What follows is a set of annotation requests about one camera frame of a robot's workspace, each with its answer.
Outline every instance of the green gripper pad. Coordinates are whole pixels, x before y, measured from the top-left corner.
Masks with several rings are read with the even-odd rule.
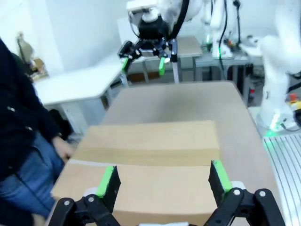
[[[159,64],[159,75],[163,76],[165,74],[165,58],[162,57]]]
[[[117,166],[108,166],[103,174],[96,195],[102,199],[107,209],[112,213],[121,181]]]
[[[128,57],[125,59],[123,65],[122,65],[122,68],[121,68],[121,70],[122,70],[123,73],[127,73],[127,70],[128,70],[127,63],[128,63]]]
[[[216,205],[219,206],[226,194],[233,188],[221,161],[211,161],[208,181],[210,183]]]

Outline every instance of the cable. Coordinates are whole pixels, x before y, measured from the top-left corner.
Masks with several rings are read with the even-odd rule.
[[[296,85],[290,86],[290,87],[288,88],[287,92],[289,93],[289,92],[291,92],[291,91],[293,91],[293,90],[295,90],[295,89],[298,89],[298,88],[300,88],[300,87],[301,87],[301,82],[297,83]]]
[[[227,9],[227,0],[224,0],[224,7],[225,7],[225,26],[224,26],[224,29],[222,31],[222,35],[221,35],[221,38],[218,42],[218,50],[219,50],[219,61],[220,61],[220,66],[221,66],[221,69],[222,69],[222,73],[223,73],[223,76],[224,76],[224,79],[227,79],[228,75],[226,75],[226,72],[225,72],[225,68],[224,68],[224,65],[222,63],[222,53],[221,53],[221,44],[222,44],[222,38],[226,32],[226,29],[227,29],[227,23],[228,23],[228,9]]]
[[[239,17],[239,7],[240,7],[240,1],[235,0],[233,2],[233,5],[236,7],[236,12],[237,12],[237,24],[238,24],[238,44],[241,43],[241,37],[240,37],[240,17]]]
[[[296,130],[290,130],[290,129],[287,129],[283,123],[281,123],[280,125],[281,125],[282,128],[284,128],[284,129],[285,129],[286,131],[288,131],[288,132],[297,132],[297,131],[301,130],[301,128],[296,129]]]
[[[130,13],[127,12],[127,15],[128,15],[128,20],[129,20],[129,22],[130,22],[130,26],[131,26],[132,32],[134,33],[134,35],[137,36],[137,38],[139,38],[138,34],[136,34],[136,32],[134,31],[133,24],[132,24],[132,18],[131,18],[131,16],[130,16]]]
[[[184,20],[185,20],[186,14],[187,14],[187,10],[188,10],[188,6],[189,6],[189,0],[183,0],[178,20],[175,23],[173,31],[171,32],[168,39],[175,39],[177,37],[177,35],[180,31],[180,28],[182,27],[182,24],[184,23]]]
[[[211,0],[211,16],[212,16],[212,13],[213,13],[213,0]]]
[[[50,208],[48,208],[41,199],[38,198],[38,196],[34,193],[34,191],[25,183],[25,181],[22,180],[22,178],[16,173],[15,176],[20,180],[20,182],[29,190],[29,192],[38,200],[38,202],[49,212],[51,211]]]
[[[290,73],[287,73],[289,76],[291,76],[292,78],[296,79],[296,80],[300,80],[301,79],[301,76],[296,76],[296,74],[290,74]]]

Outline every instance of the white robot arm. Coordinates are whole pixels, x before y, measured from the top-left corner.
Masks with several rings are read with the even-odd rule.
[[[130,24],[135,24],[139,33],[136,33],[137,43],[127,41],[119,50],[119,57],[125,59],[123,71],[126,73],[131,63],[141,56],[158,56],[160,74],[164,73],[165,62],[170,61],[175,67],[178,59],[176,37],[183,22],[196,16],[202,4],[202,0],[134,0],[128,2]]]
[[[203,0],[203,5],[201,7],[201,22],[205,25],[210,25],[212,11],[214,6],[214,0]]]
[[[278,0],[275,27],[278,36],[266,36],[260,43],[265,84],[257,121],[273,131],[296,126],[293,109],[285,102],[289,87],[287,73],[301,71],[300,0]]]
[[[237,29],[237,16],[233,5],[233,0],[215,0],[210,28],[212,31],[212,56],[219,58],[220,54],[222,57],[233,57],[230,49],[223,43],[224,38],[232,38],[233,34],[236,33]],[[226,25],[225,33],[222,37],[222,32]],[[219,50],[219,41],[222,37],[221,51]]]

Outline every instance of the hand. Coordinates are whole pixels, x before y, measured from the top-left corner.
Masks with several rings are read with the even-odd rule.
[[[71,158],[75,152],[74,147],[65,142],[60,137],[55,137],[52,140],[53,146],[57,154],[62,158],[62,160],[66,163],[69,158]]]
[[[45,226],[45,219],[37,214],[32,215],[33,218],[33,226]]]

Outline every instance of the cardboard box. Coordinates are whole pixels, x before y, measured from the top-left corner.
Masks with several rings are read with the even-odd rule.
[[[213,121],[91,127],[76,160],[151,166],[209,166],[220,159]]]
[[[102,162],[119,163],[113,216],[122,226],[203,225],[216,209],[208,182],[212,159],[219,159],[212,121],[94,127],[52,194],[79,200],[99,186],[106,168]]]

